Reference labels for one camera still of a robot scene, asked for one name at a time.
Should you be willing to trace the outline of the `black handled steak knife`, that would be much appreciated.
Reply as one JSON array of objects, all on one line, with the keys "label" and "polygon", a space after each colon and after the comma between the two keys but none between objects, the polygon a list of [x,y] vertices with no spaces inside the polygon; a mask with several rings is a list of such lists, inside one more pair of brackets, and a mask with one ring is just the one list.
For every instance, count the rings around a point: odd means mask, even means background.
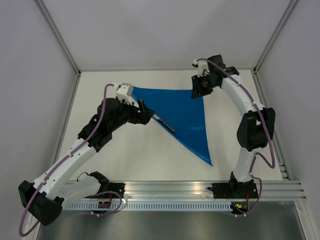
[{"label": "black handled steak knife", "polygon": [[165,127],[167,130],[169,130],[171,133],[175,133],[175,129],[171,127],[167,122],[165,122],[162,118],[154,114],[152,116],[153,119],[155,119],[159,124],[161,124],[163,127]]}]

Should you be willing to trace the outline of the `blue cloth napkin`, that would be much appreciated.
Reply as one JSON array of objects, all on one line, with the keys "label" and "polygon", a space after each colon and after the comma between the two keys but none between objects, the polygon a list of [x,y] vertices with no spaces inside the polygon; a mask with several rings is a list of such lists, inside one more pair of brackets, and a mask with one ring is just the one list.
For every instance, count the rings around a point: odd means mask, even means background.
[{"label": "blue cloth napkin", "polygon": [[142,99],[146,107],[167,122],[171,134],[189,151],[212,166],[206,131],[205,107],[202,97],[191,99],[191,89],[152,89],[134,87],[132,97]]}]

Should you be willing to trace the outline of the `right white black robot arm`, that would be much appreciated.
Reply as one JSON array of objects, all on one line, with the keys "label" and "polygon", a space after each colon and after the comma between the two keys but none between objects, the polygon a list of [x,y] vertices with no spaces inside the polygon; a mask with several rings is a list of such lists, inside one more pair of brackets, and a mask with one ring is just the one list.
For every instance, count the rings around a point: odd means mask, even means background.
[{"label": "right white black robot arm", "polygon": [[242,83],[240,73],[233,66],[226,66],[221,55],[198,58],[192,63],[197,74],[192,76],[192,99],[204,97],[214,88],[222,89],[237,107],[242,119],[236,132],[240,145],[235,169],[227,183],[213,183],[208,190],[215,199],[257,199],[257,177],[253,168],[260,150],[269,147],[271,161],[266,164],[276,166],[272,139],[276,113],[272,107],[265,107],[257,101]]}]

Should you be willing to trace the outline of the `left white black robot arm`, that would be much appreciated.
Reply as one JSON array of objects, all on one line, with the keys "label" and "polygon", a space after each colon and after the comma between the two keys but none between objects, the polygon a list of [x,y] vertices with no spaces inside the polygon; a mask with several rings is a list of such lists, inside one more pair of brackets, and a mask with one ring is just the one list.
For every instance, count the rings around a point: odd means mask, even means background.
[{"label": "left white black robot arm", "polygon": [[106,197],[109,180],[97,171],[69,188],[65,187],[65,183],[112,139],[112,133],[118,128],[126,123],[149,123],[155,112],[142,99],[138,99],[137,104],[127,104],[118,98],[105,98],[65,156],[34,181],[24,180],[18,186],[24,214],[30,213],[47,226],[58,218],[65,207],[82,198],[94,195]]}]

